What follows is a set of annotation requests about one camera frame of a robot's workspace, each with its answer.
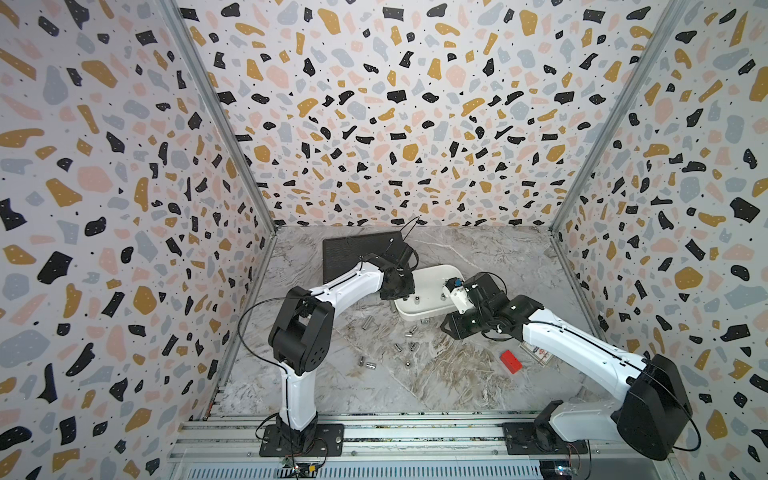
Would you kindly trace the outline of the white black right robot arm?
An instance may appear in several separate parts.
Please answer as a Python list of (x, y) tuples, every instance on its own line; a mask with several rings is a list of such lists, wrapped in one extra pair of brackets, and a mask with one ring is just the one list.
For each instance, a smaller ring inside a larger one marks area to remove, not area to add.
[(455, 340), (481, 334), (514, 339), (559, 358), (610, 394), (607, 401), (555, 400), (536, 418), (542, 441), (622, 441), (635, 452), (665, 460), (686, 426), (692, 408), (676, 364), (627, 352), (558, 317), (525, 295), (508, 298), (490, 272), (445, 281), (443, 295), (454, 304), (442, 325)]

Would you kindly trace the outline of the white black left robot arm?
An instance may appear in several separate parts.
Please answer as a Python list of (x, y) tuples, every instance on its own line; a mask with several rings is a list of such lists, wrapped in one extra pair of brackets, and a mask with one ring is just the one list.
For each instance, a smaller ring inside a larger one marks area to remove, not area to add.
[(404, 240), (395, 238), (382, 253), (361, 256), (322, 286), (289, 290), (268, 339), (284, 382), (277, 424), (287, 433), (301, 435), (317, 424), (315, 370), (329, 353), (335, 316), (372, 294), (384, 301), (412, 295), (413, 253)]

